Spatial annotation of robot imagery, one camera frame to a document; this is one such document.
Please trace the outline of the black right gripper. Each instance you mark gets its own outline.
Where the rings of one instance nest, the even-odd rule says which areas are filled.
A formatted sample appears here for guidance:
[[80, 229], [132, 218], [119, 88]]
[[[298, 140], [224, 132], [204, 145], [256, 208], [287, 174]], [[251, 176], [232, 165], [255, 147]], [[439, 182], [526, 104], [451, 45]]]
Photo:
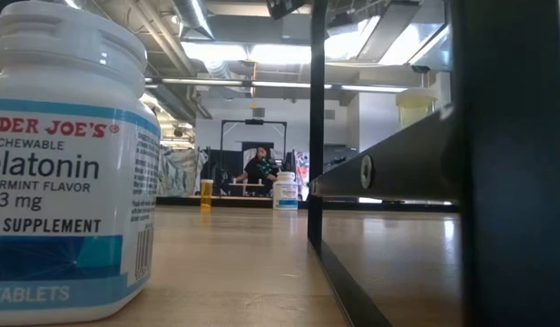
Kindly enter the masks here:
[[306, 0], [266, 0], [266, 6], [273, 20], [280, 20], [286, 15], [301, 9]]

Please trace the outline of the person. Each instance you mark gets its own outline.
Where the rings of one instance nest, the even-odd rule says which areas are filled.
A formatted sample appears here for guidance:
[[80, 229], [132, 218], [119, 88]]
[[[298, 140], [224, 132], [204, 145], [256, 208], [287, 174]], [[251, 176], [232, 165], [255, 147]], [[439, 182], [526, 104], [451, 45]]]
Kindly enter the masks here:
[[269, 197], [279, 171], [280, 169], [271, 160], [267, 149], [260, 146], [244, 167], [243, 173], [236, 176], [234, 181], [250, 184], [245, 189], [248, 196]]

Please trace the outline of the white supplement bottle blue label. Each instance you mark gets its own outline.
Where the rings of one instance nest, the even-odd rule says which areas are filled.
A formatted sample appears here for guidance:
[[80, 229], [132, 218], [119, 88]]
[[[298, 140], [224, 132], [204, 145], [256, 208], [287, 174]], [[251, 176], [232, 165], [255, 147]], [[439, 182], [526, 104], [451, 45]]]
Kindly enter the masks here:
[[0, 326], [89, 322], [148, 282], [161, 129], [122, 26], [43, 1], [0, 14]]
[[294, 172], [279, 172], [273, 184], [272, 201], [274, 210], [297, 210], [299, 186]]

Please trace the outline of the orange pill vial white cap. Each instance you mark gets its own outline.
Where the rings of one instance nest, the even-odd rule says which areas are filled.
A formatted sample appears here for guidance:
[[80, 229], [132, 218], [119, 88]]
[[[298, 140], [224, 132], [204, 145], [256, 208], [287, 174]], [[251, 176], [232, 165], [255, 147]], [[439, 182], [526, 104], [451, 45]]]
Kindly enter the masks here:
[[213, 192], [213, 180], [212, 179], [201, 179], [201, 210], [210, 211], [212, 208], [212, 192]]

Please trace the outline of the ceiling light strip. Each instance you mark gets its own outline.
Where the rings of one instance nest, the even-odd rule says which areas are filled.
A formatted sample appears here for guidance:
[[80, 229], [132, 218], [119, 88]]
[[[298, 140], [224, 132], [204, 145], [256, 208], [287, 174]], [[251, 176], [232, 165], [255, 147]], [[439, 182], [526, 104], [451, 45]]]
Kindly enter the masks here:
[[[198, 77], [170, 77], [170, 76], [145, 76], [145, 87], [153, 88], [159, 84], [177, 84], [209, 87], [235, 87], [235, 88], [286, 88], [286, 89], [310, 89], [310, 82], [283, 82], [268, 80], [245, 80], [245, 79], [210, 79]], [[325, 83], [324, 90], [344, 91], [357, 93], [383, 93], [397, 94], [407, 89], [417, 88], [416, 85], [396, 84], [342, 84]]]

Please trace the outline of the silver ribbed ceiling duct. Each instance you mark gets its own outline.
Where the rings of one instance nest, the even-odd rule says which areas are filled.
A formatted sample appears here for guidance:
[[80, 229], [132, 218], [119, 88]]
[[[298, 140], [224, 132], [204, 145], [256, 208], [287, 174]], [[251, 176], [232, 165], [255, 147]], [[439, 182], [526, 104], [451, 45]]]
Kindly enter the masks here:
[[[154, 33], [155, 42], [169, 58], [171, 64], [176, 68], [177, 72], [183, 77], [193, 77], [195, 74], [188, 57], [183, 53], [182, 47], [177, 45], [175, 39], [170, 33], [169, 28], [159, 17], [156, 10], [151, 6], [148, 0], [138, 0], [138, 7], [146, 15], [150, 22], [149, 32]], [[189, 84], [167, 84], [167, 76], [163, 74], [163, 70], [157, 67], [153, 68], [154, 76], [161, 78], [161, 84], [165, 91], [164, 98], [170, 97], [172, 103], [175, 101], [181, 105], [189, 116], [194, 119], [212, 119], [211, 113], [202, 106], [201, 102], [194, 96], [195, 88]]]

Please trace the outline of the patterned blue-green cloth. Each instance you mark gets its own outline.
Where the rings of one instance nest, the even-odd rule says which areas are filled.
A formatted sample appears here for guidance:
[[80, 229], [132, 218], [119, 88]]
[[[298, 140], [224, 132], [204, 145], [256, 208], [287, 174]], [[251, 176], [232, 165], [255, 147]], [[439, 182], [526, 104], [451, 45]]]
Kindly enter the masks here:
[[208, 162], [205, 151], [161, 146], [158, 195], [190, 197], [199, 190], [201, 171]]

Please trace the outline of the black robot rig frame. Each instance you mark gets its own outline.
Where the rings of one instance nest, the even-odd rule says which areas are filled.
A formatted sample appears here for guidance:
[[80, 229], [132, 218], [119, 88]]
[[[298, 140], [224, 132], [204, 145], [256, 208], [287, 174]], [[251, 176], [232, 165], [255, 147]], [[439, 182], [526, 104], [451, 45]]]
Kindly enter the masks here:
[[262, 120], [262, 119], [257, 119], [257, 118], [250, 118], [250, 119], [244, 119], [244, 120], [228, 120], [228, 119], [222, 119], [221, 120], [221, 134], [220, 134], [220, 158], [222, 159], [223, 157], [223, 151], [224, 151], [224, 137], [225, 137], [225, 125], [227, 123], [233, 123], [233, 124], [246, 124], [246, 125], [265, 125], [265, 124], [279, 124], [283, 126], [283, 154], [284, 154], [284, 159], [287, 153], [287, 132], [288, 132], [288, 123], [287, 122], [282, 122], [282, 121], [266, 121], [266, 120]]

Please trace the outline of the floral patterned cloth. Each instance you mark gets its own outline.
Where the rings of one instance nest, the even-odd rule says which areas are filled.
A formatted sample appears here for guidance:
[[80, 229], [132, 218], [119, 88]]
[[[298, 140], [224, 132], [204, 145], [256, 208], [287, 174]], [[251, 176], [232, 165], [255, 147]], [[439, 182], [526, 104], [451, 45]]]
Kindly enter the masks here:
[[295, 153], [295, 173], [299, 186], [299, 197], [306, 201], [309, 195], [309, 153]]

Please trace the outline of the black aluminium table frame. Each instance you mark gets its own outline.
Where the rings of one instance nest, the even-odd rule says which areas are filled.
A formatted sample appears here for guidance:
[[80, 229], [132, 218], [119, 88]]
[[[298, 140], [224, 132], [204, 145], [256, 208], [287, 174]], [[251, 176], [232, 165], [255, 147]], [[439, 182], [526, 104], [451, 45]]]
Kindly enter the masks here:
[[[157, 205], [167, 206], [194, 206], [199, 207], [199, 197], [158, 197]], [[267, 198], [250, 197], [223, 197], [211, 200], [214, 207], [235, 208], [272, 208], [272, 200]], [[413, 204], [413, 203], [356, 203], [356, 202], [323, 202], [324, 210], [339, 211], [373, 211], [373, 212], [400, 212], [400, 213], [458, 213], [456, 205], [450, 204]]]

